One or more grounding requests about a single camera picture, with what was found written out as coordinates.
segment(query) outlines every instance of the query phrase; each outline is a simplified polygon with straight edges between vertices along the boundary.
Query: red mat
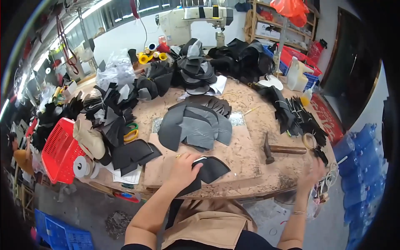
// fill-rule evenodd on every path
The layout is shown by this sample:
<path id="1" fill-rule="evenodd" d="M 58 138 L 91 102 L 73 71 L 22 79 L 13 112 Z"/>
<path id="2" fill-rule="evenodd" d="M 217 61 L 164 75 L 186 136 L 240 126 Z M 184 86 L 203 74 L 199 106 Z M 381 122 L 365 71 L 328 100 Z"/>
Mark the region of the red mat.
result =
<path id="1" fill-rule="evenodd" d="M 317 94 L 312 94 L 310 104 L 324 125 L 323 129 L 328 133 L 328 140 L 334 146 L 343 137 L 342 129 L 325 105 L 325 102 Z"/>

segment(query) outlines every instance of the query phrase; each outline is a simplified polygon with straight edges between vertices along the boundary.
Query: wooden workbench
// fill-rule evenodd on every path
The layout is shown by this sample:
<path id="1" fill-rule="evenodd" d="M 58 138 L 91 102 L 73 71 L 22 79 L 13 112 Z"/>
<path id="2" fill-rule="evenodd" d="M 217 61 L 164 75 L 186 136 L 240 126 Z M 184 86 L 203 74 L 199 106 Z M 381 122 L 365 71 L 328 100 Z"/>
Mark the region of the wooden workbench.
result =
<path id="1" fill-rule="evenodd" d="M 168 107 L 177 103 L 177 98 L 184 93 L 182 89 L 171 88 L 163 97 L 157 97 L 147 103 L 139 103 L 133 110 L 137 117 L 135 122 L 139 125 L 139 138 L 148 141 L 151 132 L 152 121 L 154 118 L 163 117 Z M 294 92 L 284 88 L 282 90 L 284 97 L 300 95 L 300 92 Z M 260 161 L 260 170 L 262 176 L 255 179 L 241 180 L 236 182 L 227 182 L 219 185 L 209 185 L 201 190 L 195 191 L 183 198 L 189 199 L 219 199 L 219 198 L 248 198 L 256 196 L 265 196 L 276 192 L 293 189 L 296 186 L 298 175 L 301 173 L 304 165 L 311 164 L 312 153 L 309 151 L 304 155 L 272 153 L 275 162 L 269 165 L 265 164 L 265 154 L 262 150 L 265 139 L 265 132 L 268 131 L 270 145 L 304 147 L 301 137 L 289 137 L 286 133 L 280 134 L 280 126 L 275 120 L 275 108 L 272 104 L 261 98 L 261 96 L 245 84 L 228 79 L 222 96 L 218 98 L 225 99 L 232 106 L 232 111 L 246 111 L 258 107 L 245 116 L 245 120 L 250 132 L 250 137 L 257 148 L 257 157 Z M 312 107 L 307 110 L 311 112 L 319 125 L 322 124 Z M 334 153 L 331 145 L 328 143 L 323 151 L 329 160 L 329 163 L 335 162 Z M 141 193 L 152 195 L 156 192 L 155 188 L 145 188 L 143 186 L 144 172 L 142 172 L 138 185 L 134 189 L 123 188 L 121 183 L 113 182 L 112 174 L 102 168 L 95 179 L 79 180 L 92 186 L 99 187 L 99 184 L 105 188 L 111 188 L 129 193 Z"/>

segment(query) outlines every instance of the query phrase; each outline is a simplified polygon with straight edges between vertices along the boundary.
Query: red plastic basket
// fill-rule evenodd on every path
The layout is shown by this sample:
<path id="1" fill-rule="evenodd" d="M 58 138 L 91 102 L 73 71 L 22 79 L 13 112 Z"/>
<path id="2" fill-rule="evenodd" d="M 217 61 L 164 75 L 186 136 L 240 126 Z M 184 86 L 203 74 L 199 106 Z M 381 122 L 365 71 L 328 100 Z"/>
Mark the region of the red plastic basket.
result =
<path id="1" fill-rule="evenodd" d="M 50 181 L 55 184 L 74 181 L 73 164 L 78 156 L 85 156 L 78 142 L 72 137 L 74 121 L 61 118 L 47 138 L 42 151 L 42 162 Z"/>
<path id="2" fill-rule="evenodd" d="M 293 48 L 290 48 L 290 47 L 284 45 L 282 54 L 280 55 L 280 60 L 282 62 L 284 62 L 284 64 L 286 64 L 287 66 L 290 66 L 290 62 L 292 61 L 293 56 L 295 56 L 299 61 L 306 60 L 306 62 L 308 64 L 306 66 L 309 67 L 310 69 L 314 70 L 314 73 L 310 73 L 311 75 L 319 76 L 320 74 L 322 74 L 320 69 L 317 67 L 317 64 L 315 62 L 313 62 L 311 60 L 311 58 L 309 58 L 305 54 L 298 52 L 297 50 L 295 50 Z"/>

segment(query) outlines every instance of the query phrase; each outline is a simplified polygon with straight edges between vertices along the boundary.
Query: person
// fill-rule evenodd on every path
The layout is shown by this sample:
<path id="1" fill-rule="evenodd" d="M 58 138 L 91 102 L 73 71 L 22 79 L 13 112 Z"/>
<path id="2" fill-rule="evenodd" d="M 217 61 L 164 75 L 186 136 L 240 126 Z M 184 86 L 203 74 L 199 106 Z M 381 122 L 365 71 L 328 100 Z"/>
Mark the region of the person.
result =
<path id="1" fill-rule="evenodd" d="M 202 163 L 192 168 L 199 157 L 199 154 L 185 153 L 176 159 L 169 178 L 129 223 L 121 250 L 155 250 L 156 234 L 161 230 L 170 204 L 161 249 L 276 249 L 256 234 L 257 226 L 251 216 L 234 200 L 175 199 L 199 173 Z M 296 203 L 277 249 L 302 248 L 308 197 L 324 174 L 324 163 L 314 158 L 312 169 L 307 166 L 298 178 Z"/>
<path id="2" fill-rule="evenodd" d="M 32 155 L 30 152 L 30 137 L 26 138 L 26 150 L 18 148 L 17 134 L 11 132 L 8 134 L 8 146 L 13 151 L 13 156 L 18 166 L 33 176 L 35 173 L 32 167 Z"/>

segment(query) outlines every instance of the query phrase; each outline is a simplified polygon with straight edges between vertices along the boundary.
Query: beige apron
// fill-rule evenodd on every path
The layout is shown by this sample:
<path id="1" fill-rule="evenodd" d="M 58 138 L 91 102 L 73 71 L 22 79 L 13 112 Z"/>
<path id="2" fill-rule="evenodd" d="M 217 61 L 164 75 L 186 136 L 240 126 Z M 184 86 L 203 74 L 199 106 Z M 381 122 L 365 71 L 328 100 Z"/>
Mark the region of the beige apron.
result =
<path id="1" fill-rule="evenodd" d="M 193 240 L 234 249 L 242 230 L 257 232 L 257 225 L 234 200 L 185 200 L 174 225 L 165 230 L 161 249 L 177 240 Z"/>

